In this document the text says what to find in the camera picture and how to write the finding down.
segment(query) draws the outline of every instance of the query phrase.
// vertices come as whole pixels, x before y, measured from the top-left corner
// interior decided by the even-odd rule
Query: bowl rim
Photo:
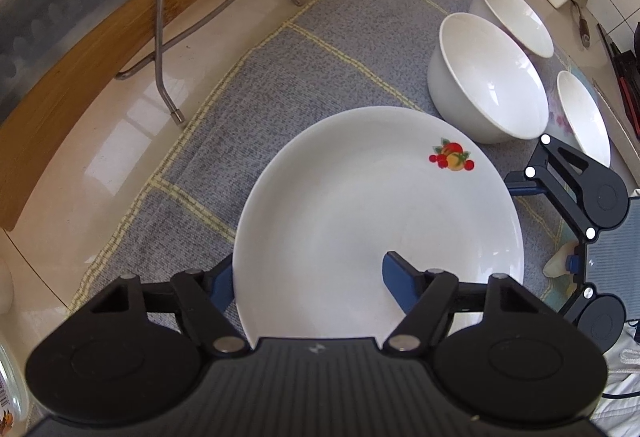
[[[513,29],[511,29],[511,27],[508,26],[507,23],[505,23],[505,21],[500,17],[500,15],[495,11],[494,7],[489,3],[488,0],[484,0],[484,3],[487,5],[487,7],[491,10],[491,12],[494,14],[494,17],[506,28],[509,30],[509,32],[515,36],[518,41],[524,45],[527,49],[529,49],[533,54],[536,54],[538,56],[540,56],[541,58],[552,58],[554,53],[555,53],[555,46],[554,46],[554,41],[551,38],[551,35],[549,34],[549,30],[546,28],[545,23],[542,21],[542,19],[540,18],[540,16],[536,13],[535,10],[533,10],[533,8],[527,4],[526,0],[516,0],[518,2],[521,2],[526,8],[528,8],[531,11],[531,14],[533,16],[535,16],[539,21],[540,24],[542,25],[542,27],[544,28],[544,31],[546,33],[545,35],[545,42],[548,40],[548,44],[550,45],[550,51],[549,49],[546,50],[539,50],[539,49],[535,49],[532,48],[530,45],[527,45],[524,40],[516,33],[516,31],[514,31]]]
[[[591,93],[589,92],[589,90],[587,89],[587,87],[584,86],[584,83],[582,83],[580,81],[580,78],[578,78],[575,74],[573,74],[570,71],[560,71],[558,73],[558,76],[556,77],[556,88],[558,89],[558,98],[560,99],[560,105],[562,107],[562,110],[564,110],[564,115],[566,117],[566,120],[569,122],[569,126],[571,127],[573,133],[574,133],[574,138],[575,141],[578,143],[578,146],[580,146],[580,149],[587,154],[587,156],[591,157],[591,159],[595,159],[594,157],[590,156],[590,154],[588,154],[587,152],[592,152],[592,150],[588,150],[587,148],[585,148],[584,143],[582,142],[582,140],[578,137],[576,131],[575,131],[575,126],[574,126],[574,121],[572,121],[571,116],[569,115],[568,111],[564,108],[564,99],[562,98],[562,88],[560,85],[560,81],[561,78],[565,78],[568,77],[569,80],[571,80],[573,83],[577,83],[579,85],[577,85],[578,91],[581,92],[582,94],[584,94],[585,96],[585,101],[587,101],[587,103],[589,104],[588,106],[591,107],[591,104],[593,104],[593,107],[591,107],[595,112],[597,112],[598,114],[598,118],[599,123],[604,127],[604,131],[607,131],[607,126],[604,123],[604,118],[602,117],[602,113],[600,112],[600,109],[598,108],[598,104],[595,102],[595,100],[593,99],[593,96],[591,96]],[[605,165],[605,166],[610,166],[611,165],[611,146],[609,144],[609,133],[607,132],[607,137],[606,137],[607,143],[603,143],[603,147],[606,145],[606,150],[605,152],[607,153],[607,155],[609,156],[609,162]]]
[[[498,32],[498,35],[503,35],[504,38],[508,39],[509,42],[511,42],[513,44],[513,46],[520,52],[522,53],[522,55],[527,58],[527,60],[529,60],[529,63],[531,64],[531,67],[533,69],[533,72],[536,74],[536,76],[538,77],[538,83],[540,84],[540,88],[542,88],[543,93],[545,94],[545,105],[546,105],[546,114],[543,114],[543,116],[546,118],[546,121],[543,119],[542,121],[544,122],[544,125],[541,124],[541,127],[538,129],[540,131],[539,134],[536,134],[533,137],[529,137],[528,135],[523,136],[520,134],[516,134],[513,130],[510,130],[509,128],[503,127],[502,125],[496,123],[496,121],[489,117],[487,115],[487,113],[482,110],[481,107],[478,106],[478,103],[476,101],[475,98],[473,98],[472,96],[470,96],[465,88],[462,86],[462,84],[460,83],[460,80],[458,79],[458,77],[456,76],[455,72],[453,71],[451,64],[449,62],[449,58],[447,57],[447,54],[445,53],[444,50],[444,45],[442,42],[442,32],[444,30],[444,27],[446,26],[446,23],[453,20],[452,17],[460,17],[460,16],[464,16],[466,17],[471,17],[470,20],[480,20],[481,23],[485,22],[487,24],[489,24],[490,27],[494,28],[495,31]],[[531,60],[529,59],[529,57],[526,55],[526,53],[520,48],[520,46],[513,40],[513,38],[511,38],[508,34],[506,34],[503,30],[501,30],[498,26],[496,26],[495,24],[492,24],[491,22],[489,22],[487,19],[482,18],[481,16],[477,16],[476,14],[472,14],[472,13],[451,13],[450,15],[446,16],[445,19],[440,23],[440,30],[438,32],[438,48],[440,49],[440,53],[442,54],[442,59],[444,59],[444,62],[447,66],[447,69],[449,70],[449,74],[451,75],[451,77],[454,79],[454,81],[456,82],[456,85],[458,86],[458,88],[462,91],[463,94],[465,94],[466,99],[468,99],[471,104],[476,108],[476,110],[478,112],[480,112],[480,114],[482,114],[482,117],[484,117],[489,123],[491,123],[492,125],[494,125],[495,128],[497,128],[498,130],[500,130],[501,132],[504,132],[505,134],[508,134],[509,136],[511,136],[512,138],[515,138],[517,140],[532,140],[535,139],[536,137],[542,135],[542,133],[545,131],[546,125],[548,123],[548,98],[546,97],[546,89],[545,86],[542,83],[542,79],[540,79],[540,75],[538,74],[538,70],[534,67],[534,65],[531,63]]]

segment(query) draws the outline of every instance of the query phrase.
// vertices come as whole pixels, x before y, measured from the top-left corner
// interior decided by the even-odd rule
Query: large white bowl
[[[442,117],[478,143],[545,131],[549,110],[535,67],[509,35],[474,14],[442,21],[427,84]]]
[[[438,148],[450,156],[445,168]],[[511,196],[460,131],[399,107],[348,110],[307,128],[267,165],[238,224],[234,290],[249,342],[382,343],[404,318],[382,278],[392,250],[462,281],[524,274]],[[478,318],[456,315],[454,328]]]
[[[521,47],[542,58],[554,55],[545,24],[524,0],[473,0],[469,13],[482,16],[507,32]]]
[[[570,144],[606,167],[611,164],[607,127],[593,97],[569,71],[560,71],[549,96],[546,133]]]

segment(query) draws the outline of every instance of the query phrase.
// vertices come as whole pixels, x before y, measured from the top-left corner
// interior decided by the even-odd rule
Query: beige tile countertop
[[[166,38],[222,1],[197,1],[169,24]],[[546,0],[526,1],[555,42],[597,81],[612,109],[601,100],[611,139],[640,179],[640,146],[625,135],[624,128],[631,132],[631,127],[596,21],[585,13],[591,29],[591,48],[586,50],[569,5],[555,10]],[[187,118],[236,60],[297,10],[289,0],[238,0],[170,49],[164,57],[165,81]],[[136,59],[150,49],[147,45]],[[0,334],[21,365],[63,321],[82,275],[179,135],[156,91],[152,65],[129,80],[112,81],[51,160],[15,229],[0,231],[0,260],[11,271],[15,290],[11,311],[0,316]]]

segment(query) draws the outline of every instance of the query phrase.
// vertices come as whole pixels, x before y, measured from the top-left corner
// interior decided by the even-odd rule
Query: plate
[[[366,107],[293,138],[238,224],[234,289],[249,342],[376,337],[404,317],[382,280],[397,251],[462,281],[524,274],[520,223],[500,175],[459,130],[423,112]],[[479,315],[456,315],[459,329]]]

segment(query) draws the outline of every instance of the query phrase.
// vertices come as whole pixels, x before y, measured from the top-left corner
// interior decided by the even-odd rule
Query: silver screw
[[[389,346],[400,352],[415,351],[420,346],[420,340],[411,334],[398,334],[389,338]]]
[[[237,336],[223,336],[213,342],[213,348],[218,352],[233,354],[244,349],[244,340]]]

